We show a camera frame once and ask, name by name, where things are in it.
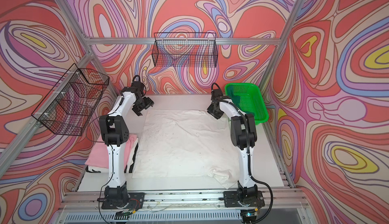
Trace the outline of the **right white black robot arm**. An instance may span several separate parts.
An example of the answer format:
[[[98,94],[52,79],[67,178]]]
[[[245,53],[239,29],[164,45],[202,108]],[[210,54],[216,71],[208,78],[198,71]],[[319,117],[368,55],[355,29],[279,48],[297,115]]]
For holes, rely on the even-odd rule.
[[[224,95],[220,86],[215,82],[211,85],[211,105],[207,108],[207,112],[217,120],[223,115],[229,117],[231,141],[233,146],[239,149],[238,188],[234,196],[225,195],[224,201],[235,201],[247,208],[252,206],[252,210],[247,209],[241,212],[241,223],[258,224],[270,214],[274,204],[274,194],[268,183],[256,179],[252,173],[253,150],[257,141],[254,116],[240,110],[229,96]],[[265,207],[265,200],[258,185],[265,186],[270,194],[269,207],[261,216],[259,213]]]

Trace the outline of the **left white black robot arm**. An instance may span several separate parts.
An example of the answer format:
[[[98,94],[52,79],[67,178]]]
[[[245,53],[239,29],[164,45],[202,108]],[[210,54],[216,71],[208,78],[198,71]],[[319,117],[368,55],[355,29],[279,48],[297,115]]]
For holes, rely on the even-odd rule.
[[[104,197],[99,198],[103,209],[126,209],[130,204],[125,179],[125,148],[130,133],[123,118],[129,109],[141,116],[142,111],[152,107],[154,102],[145,96],[146,87],[140,76],[132,79],[131,86],[121,90],[119,101],[107,115],[99,118],[102,142],[108,151],[108,181],[101,188]]]

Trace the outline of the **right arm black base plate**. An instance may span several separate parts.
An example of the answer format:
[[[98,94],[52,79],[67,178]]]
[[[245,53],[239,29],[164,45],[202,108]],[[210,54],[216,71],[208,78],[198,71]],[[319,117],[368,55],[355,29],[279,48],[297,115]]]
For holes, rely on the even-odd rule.
[[[257,192],[257,196],[251,196],[246,198],[241,198],[238,196],[237,191],[224,191],[223,192],[223,201],[225,207],[241,207],[241,208],[259,208],[265,206],[264,197],[261,191]]]

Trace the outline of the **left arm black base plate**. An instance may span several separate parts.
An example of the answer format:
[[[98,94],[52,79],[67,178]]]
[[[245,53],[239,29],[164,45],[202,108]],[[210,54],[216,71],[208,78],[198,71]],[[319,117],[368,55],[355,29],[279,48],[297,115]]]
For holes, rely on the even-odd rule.
[[[102,209],[138,210],[142,209],[145,198],[144,192],[128,192],[128,200],[100,198]]]

